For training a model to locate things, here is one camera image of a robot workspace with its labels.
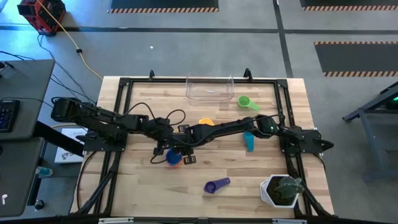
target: wooden table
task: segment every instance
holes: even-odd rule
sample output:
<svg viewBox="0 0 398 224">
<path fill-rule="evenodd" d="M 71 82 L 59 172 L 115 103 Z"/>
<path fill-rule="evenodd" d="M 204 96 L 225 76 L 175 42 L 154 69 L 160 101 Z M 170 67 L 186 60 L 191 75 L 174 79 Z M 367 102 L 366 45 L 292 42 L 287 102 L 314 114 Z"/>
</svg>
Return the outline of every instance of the wooden table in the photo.
<svg viewBox="0 0 398 224">
<path fill-rule="evenodd" d="M 104 78 L 98 106 L 113 110 L 119 78 Z M 288 79 L 288 84 L 296 125 L 304 129 L 313 128 L 303 79 L 291 78 Z M 261 114 L 277 113 L 272 85 L 235 84 L 234 90 L 235 97 L 227 107 L 191 106 L 185 96 L 184 83 L 135 83 L 130 105 L 146 102 L 155 116 L 161 117 L 166 117 L 174 109 L 183 109 L 187 113 L 184 124 L 189 125 L 197 124 L 202 118 L 211 118 L 215 124 L 219 124 L 257 115 L 254 111 L 238 107 L 237 97 L 241 95 L 251 97 L 262 108 Z M 138 106 L 133 113 L 149 115 L 145 106 Z M 181 118 L 182 115 L 175 113 L 170 117 L 171 123 L 180 121 Z M 155 142 L 145 136 L 129 135 L 119 167 L 112 216 L 294 217 L 293 210 L 273 208 L 260 199 L 261 182 L 271 174 L 287 173 L 278 137 L 255 139 L 254 152 L 246 152 L 243 134 L 218 138 L 195 149 L 196 164 L 178 168 L 169 168 L 164 163 L 151 164 L 149 160 L 154 147 Z M 98 185 L 103 157 L 103 152 L 97 153 L 82 175 L 82 204 Z M 308 187 L 324 208 L 333 213 L 322 163 L 311 154 L 303 154 L 302 157 Z M 229 186 L 218 190 L 214 195 L 203 191 L 206 182 L 224 177 L 231 179 Z M 107 191 L 106 189 L 103 197 L 102 209 L 106 205 Z M 75 210 L 76 200 L 71 212 Z"/>
</svg>

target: potted plant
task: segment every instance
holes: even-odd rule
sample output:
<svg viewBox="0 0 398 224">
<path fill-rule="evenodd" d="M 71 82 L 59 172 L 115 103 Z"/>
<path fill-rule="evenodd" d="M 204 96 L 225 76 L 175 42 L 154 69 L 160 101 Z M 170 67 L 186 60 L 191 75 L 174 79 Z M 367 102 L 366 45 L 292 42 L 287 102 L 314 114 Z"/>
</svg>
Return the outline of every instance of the potted plant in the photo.
<svg viewBox="0 0 398 224">
<path fill-rule="evenodd" d="M 301 181 L 287 174 L 273 174 L 260 185 L 261 199 L 275 208 L 294 208 L 299 193 L 304 191 Z"/>
</svg>

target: green measuring cup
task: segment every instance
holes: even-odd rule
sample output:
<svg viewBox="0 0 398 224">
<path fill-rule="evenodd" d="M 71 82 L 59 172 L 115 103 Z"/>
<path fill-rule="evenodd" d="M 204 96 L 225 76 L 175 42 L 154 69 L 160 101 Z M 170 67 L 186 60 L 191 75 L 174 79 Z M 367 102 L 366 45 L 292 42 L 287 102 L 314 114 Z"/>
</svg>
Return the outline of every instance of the green measuring cup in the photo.
<svg viewBox="0 0 398 224">
<path fill-rule="evenodd" d="M 242 108 L 252 108 L 255 111 L 260 111 L 259 105 L 255 104 L 253 101 L 250 100 L 247 96 L 240 96 L 238 98 L 238 105 Z"/>
</svg>

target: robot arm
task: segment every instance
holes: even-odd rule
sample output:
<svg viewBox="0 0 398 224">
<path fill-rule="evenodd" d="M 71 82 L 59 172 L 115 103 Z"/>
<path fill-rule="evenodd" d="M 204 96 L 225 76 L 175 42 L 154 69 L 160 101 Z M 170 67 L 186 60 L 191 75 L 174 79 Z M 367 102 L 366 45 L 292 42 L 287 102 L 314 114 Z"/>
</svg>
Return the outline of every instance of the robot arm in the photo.
<svg viewBox="0 0 398 224">
<path fill-rule="evenodd" d="M 290 152 L 298 153 L 303 144 L 310 144 L 313 150 L 323 152 L 333 143 L 322 140 L 317 130 L 303 131 L 300 127 L 285 127 L 277 124 L 273 117 L 284 119 L 283 115 L 257 115 L 237 121 L 222 123 L 214 126 L 196 124 L 182 125 L 182 131 L 175 133 L 166 118 L 149 119 L 147 115 L 117 114 L 112 111 L 96 107 L 90 103 L 82 103 L 76 98 L 56 98 L 51 117 L 58 122 L 74 122 L 97 133 L 87 136 L 84 141 L 100 140 L 108 144 L 123 144 L 123 139 L 129 134 L 143 134 L 157 141 L 154 155 L 162 155 L 164 149 L 172 148 L 176 152 L 187 156 L 185 164 L 196 161 L 193 148 L 203 146 L 215 138 L 248 131 L 257 138 L 267 139 L 271 136 L 285 137 Z"/>
</svg>

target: concrete floor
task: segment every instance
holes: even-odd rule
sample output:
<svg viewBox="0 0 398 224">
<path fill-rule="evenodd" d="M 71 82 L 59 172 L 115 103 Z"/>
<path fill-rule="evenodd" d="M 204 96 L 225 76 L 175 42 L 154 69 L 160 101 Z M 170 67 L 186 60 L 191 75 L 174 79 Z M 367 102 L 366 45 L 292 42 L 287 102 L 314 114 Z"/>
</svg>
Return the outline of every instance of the concrete floor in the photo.
<svg viewBox="0 0 398 224">
<path fill-rule="evenodd" d="M 24 26 L 9 0 L 0 13 L 0 26 Z M 246 67 L 255 77 L 287 77 L 277 33 L 272 0 L 220 0 L 216 14 L 107 14 L 108 0 L 79 2 L 64 0 L 67 27 L 150 27 L 271 29 L 214 32 L 71 32 L 84 50 L 86 61 L 100 75 L 181 75 L 196 72 L 203 76 L 241 76 Z M 394 40 L 398 35 L 319 35 L 323 30 L 398 30 L 398 11 L 304 12 L 299 0 L 279 0 L 285 29 L 312 30 L 315 34 L 285 35 L 290 64 L 295 78 L 304 78 L 315 126 L 335 147 L 325 153 L 326 176 L 335 213 L 343 218 L 397 223 L 398 180 L 366 184 L 362 175 L 371 171 L 371 153 L 360 121 L 345 124 L 341 117 L 361 106 L 397 78 L 325 78 L 313 46 L 314 41 Z M 0 30 L 0 50 L 28 57 L 50 58 L 40 49 L 37 33 L 29 30 Z M 59 32 L 44 38 L 44 46 L 96 100 L 101 82 L 82 64 L 68 37 Z M 14 60 L 0 55 L 0 60 Z M 67 86 L 78 90 L 58 68 L 56 74 Z M 70 96 L 50 82 L 45 100 Z M 50 108 L 43 106 L 39 119 L 48 125 Z M 24 218 L 67 214 L 76 178 L 49 179 L 43 182 L 39 198 L 48 202 L 43 210 L 27 209 Z"/>
</svg>

